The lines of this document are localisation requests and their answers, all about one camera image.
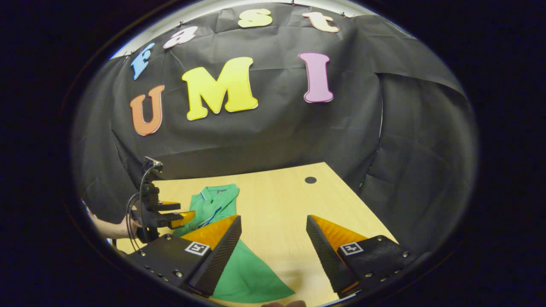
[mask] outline letter m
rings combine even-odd
[[[182,75],[188,83],[189,120],[198,120],[207,116],[208,110],[203,107],[201,97],[212,112],[218,114],[222,108],[225,92],[228,101],[225,109],[228,112],[250,110],[258,107],[258,100],[252,97],[248,68],[252,64],[249,57],[236,57],[227,61],[222,72],[215,80],[204,67],[197,67]]]

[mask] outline yellow letter m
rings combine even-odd
[[[258,100],[252,97],[248,68],[252,64],[249,57],[236,57],[227,61],[222,72],[215,80],[204,67],[197,67],[182,75],[188,83],[189,120],[198,120],[207,116],[208,110],[203,107],[201,97],[212,112],[218,114],[222,108],[225,92],[228,101],[225,109],[228,112],[251,110],[258,107]]]

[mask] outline wooden table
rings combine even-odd
[[[308,184],[305,178],[314,177]],[[365,237],[385,235],[396,241],[383,223],[326,164],[277,169],[267,172],[212,178],[155,181],[159,198],[179,202],[188,211],[191,195],[207,186],[236,184],[237,214],[241,215],[241,240],[294,292],[279,300],[287,304],[302,299],[308,307],[338,299],[305,231],[307,215],[313,214]],[[159,229],[160,235],[172,233]],[[118,249],[133,252],[128,239]],[[226,306],[261,306],[211,300]]]

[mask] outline pink letter i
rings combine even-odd
[[[328,90],[326,63],[330,58],[324,54],[305,52],[299,54],[307,66],[307,82],[309,84],[304,99],[307,102],[328,102],[334,99],[334,94]]]

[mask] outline table surface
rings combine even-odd
[[[316,178],[308,184],[307,177]],[[204,187],[236,184],[241,215],[241,240],[260,257],[295,294],[278,300],[287,304],[304,300],[317,306],[338,299],[305,230],[312,214],[355,231],[365,237],[384,235],[396,239],[362,200],[324,162],[267,172],[211,178],[155,181],[159,198],[179,202],[188,211],[191,196]],[[158,229],[160,235],[172,233]],[[117,241],[117,248],[134,252],[129,239]],[[261,306],[210,298],[226,306]]]

